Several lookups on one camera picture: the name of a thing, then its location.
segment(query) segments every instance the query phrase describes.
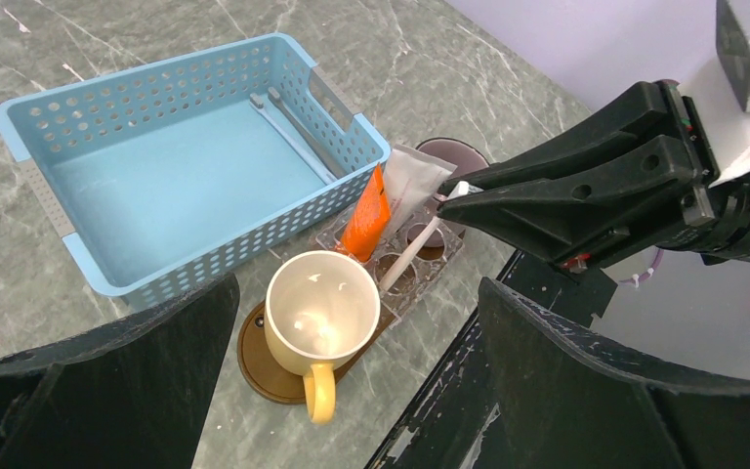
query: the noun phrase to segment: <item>white wall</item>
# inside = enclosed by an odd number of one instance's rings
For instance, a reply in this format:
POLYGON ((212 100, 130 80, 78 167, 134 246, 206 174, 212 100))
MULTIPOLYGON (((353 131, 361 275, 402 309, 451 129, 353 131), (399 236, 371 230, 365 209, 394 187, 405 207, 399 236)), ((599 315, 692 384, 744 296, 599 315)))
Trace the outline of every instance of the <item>white wall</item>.
POLYGON ((715 0, 447 1, 591 109, 714 47, 715 0))
MULTIPOLYGON (((715 0, 448 0, 591 109, 633 83, 688 79, 714 52, 715 0)), ((677 362, 750 379, 750 264, 666 253, 592 327, 677 362)))

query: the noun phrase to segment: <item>white stick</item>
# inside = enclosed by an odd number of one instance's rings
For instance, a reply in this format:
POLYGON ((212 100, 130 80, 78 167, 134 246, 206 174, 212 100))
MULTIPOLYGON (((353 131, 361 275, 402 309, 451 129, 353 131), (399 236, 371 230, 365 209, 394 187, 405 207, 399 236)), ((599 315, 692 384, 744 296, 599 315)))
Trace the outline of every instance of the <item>white stick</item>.
MULTIPOLYGON (((466 181, 459 182, 452 190, 447 199, 466 195, 469 191, 469 187, 470 185, 466 181)), ((427 225, 427 228, 425 228, 420 234, 418 234, 418 237, 413 239, 412 242, 410 242, 409 245, 406 246, 406 249, 401 253, 400 256, 398 256, 393 266, 390 267, 384 277, 381 278, 381 283, 379 285, 381 287, 381 291, 390 291, 390 288, 392 288, 393 285, 396 284, 396 281, 401 276, 401 274, 403 274, 403 271, 405 271, 409 266, 409 263, 412 262, 412 258, 415 257, 416 254, 418 254, 418 251, 420 251, 424 246, 424 243, 427 242, 428 239, 430 239, 430 236, 432 236, 433 233, 436 232, 436 230, 438 229, 438 225, 440 224, 441 218, 433 217, 433 220, 430 221, 430 224, 427 225)))

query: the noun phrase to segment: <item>orange tube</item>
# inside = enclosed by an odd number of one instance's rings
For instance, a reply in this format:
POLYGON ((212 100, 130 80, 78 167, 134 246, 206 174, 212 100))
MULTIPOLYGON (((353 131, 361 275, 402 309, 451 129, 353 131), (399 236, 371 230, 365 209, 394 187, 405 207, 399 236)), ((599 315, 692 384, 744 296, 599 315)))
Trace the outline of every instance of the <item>orange tube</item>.
POLYGON ((358 262, 368 261, 378 247, 381 233, 390 218, 390 201, 384 190, 384 173, 381 172, 381 166, 375 166, 341 236, 338 251, 352 254, 358 262))

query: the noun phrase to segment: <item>toothbrush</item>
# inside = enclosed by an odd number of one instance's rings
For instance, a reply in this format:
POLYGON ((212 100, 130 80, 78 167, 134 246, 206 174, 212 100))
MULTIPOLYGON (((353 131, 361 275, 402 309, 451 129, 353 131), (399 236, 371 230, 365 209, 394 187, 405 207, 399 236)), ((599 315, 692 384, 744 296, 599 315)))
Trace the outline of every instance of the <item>toothbrush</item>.
MULTIPOLYGON (((481 192, 481 189, 470 186, 467 181, 459 181, 459 183, 455 186, 455 188, 453 188, 447 199, 449 200, 467 195, 468 193, 475 192, 481 192)), ((421 233, 418 234, 418 236, 413 239, 408 246, 406 246, 406 249, 404 249, 401 255, 398 256, 393 266, 390 267, 384 277, 381 278, 381 282, 379 284, 381 291, 390 291, 390 288, 393 287, 400 275, 403 274, 403 271, 405 271, 409 266, 409 263, 412 262, 412 258, 415 257, 416 254, 418 254, 418 251, 420 251, 424 246, 424 243, 427 242, 428 239, 430 239, 430 236, 432 236, 433 233, 436 232, 440 224, 441 218, 437 216, 433 217, 433 220, 430 221, 430 224, 427 225, 427 228, 421 231, 421 233)))
POLYGON ((288 133, 286 133, 285 130, 283 130, 282 127, 277 124, 277 122, 274 122, 274 119, 271 118, 269 112, 266 111, 263 98, 261 98, 260 95, 258 95, 257 93, 252 93, 251 96, 249 96, 249 102, 251 102, 251 106, 254 108, 254 110, 262 115, 265 120, 269 124, 271 124, 271 127, 273 127, 274 130, 276 130, 277 133, 283 137, 283 140, 285 140, 286 143, 289 144, 289 147, 291 147, 300 155, 301 159, 303 159, 303 162, 309 165, 312 171, 314 171, 314 174, 316 174, 321 181, 323 181, 325 184, 332 184, 338 180, 338 178, 336 178, 331 172, 329 172, 329 170, 325 166, 320 164, 320 162, 317 161, 317 159, 311 153, 309 153, 308 150, 301 147, 297 142, 294 141, 294 139, 291 138, 291 136, 289 136, 288 133))
POLYGON ((292 115, 292 113, 286 107, 286 104, 283 102, 283 97, 280 96, 280 92, 278 92, 277 89, 273 86, 269 87, 269 101, 271 101, 280 110, 280 112, 282 112, 282 114, 285 115, 287 119, 289 119, 289 122, 291 122, 295 129, 297 129, 300 136, 303 137, 303 139, 306 140, 306 143, 309 144, 309 146, 312 148, 314 154, 316 154, 317 157, 320 158, 320 161, 323 163, 323 165, 326 166, 326 168, 328 168, 336 178, 343 178, 347 175, 347 172, 344 170, 344 168, 341 167, 340 164, 338 164, 335 158, 333 158, 332 155, 328 151, 326 151, 323 145, 321 145, 313 137, 313 135, 310 134, 308 130, 306 130, 306 128, 303 126, 303 124, 300 123, 297 117, 292 115))

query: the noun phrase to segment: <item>yellow mug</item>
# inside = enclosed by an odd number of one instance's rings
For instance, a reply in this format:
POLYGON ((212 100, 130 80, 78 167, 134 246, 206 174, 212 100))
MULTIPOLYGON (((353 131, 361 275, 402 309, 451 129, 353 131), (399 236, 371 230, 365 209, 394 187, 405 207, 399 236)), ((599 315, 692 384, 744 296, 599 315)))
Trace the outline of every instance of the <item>yellow mug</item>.
POLYGON ((369 342, 380 315, 375 281, 343 254, 305 252, 271 278, 266 291, 266 341, 283 368, 303 376, 313 423, 332 419, 334 369, 369 342))

